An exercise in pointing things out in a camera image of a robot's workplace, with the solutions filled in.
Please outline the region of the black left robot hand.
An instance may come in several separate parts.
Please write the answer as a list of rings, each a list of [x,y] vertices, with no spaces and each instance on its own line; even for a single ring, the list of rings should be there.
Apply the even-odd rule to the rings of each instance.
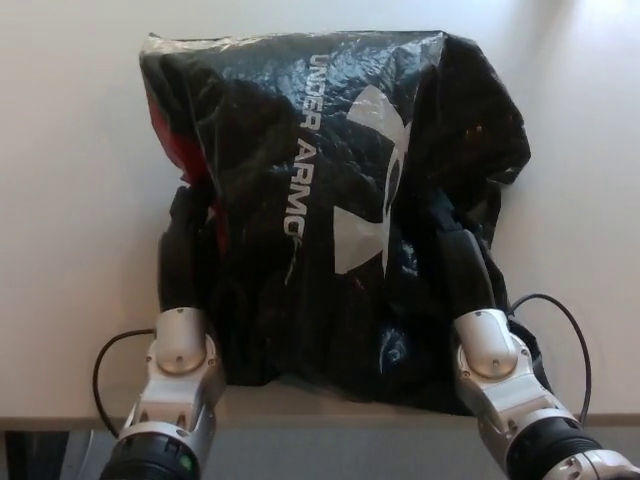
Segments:
[[[180,186],[169,208],[169,224],[158,243],[157,293],[160,311],[206,306],[208,247],[203,245],[214,199],[207,182]]]

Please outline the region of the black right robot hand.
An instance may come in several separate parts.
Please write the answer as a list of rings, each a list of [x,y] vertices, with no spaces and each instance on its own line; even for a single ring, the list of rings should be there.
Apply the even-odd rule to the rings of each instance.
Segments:
[[[429,214],[435,224],[451,316],[495,309],[498,302],[480,243],[458,220],[453,204],[441,189],[430,194]]]

